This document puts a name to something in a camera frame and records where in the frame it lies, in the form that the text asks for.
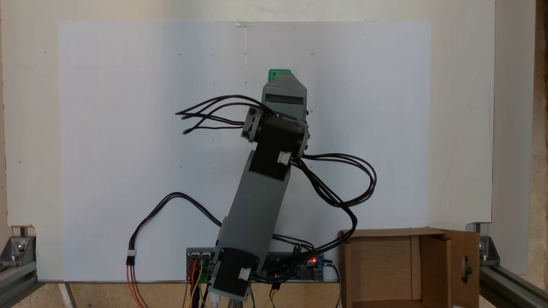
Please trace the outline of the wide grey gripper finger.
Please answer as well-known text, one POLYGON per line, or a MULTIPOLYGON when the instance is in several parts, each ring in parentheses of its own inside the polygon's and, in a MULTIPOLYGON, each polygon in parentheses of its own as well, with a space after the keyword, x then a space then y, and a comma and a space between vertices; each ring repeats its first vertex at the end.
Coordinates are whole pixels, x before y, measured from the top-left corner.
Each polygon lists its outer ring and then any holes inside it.
POLYGON ((307 95, 307 88, 292 73, 281 73, 264 85, 263 94, 307 95))

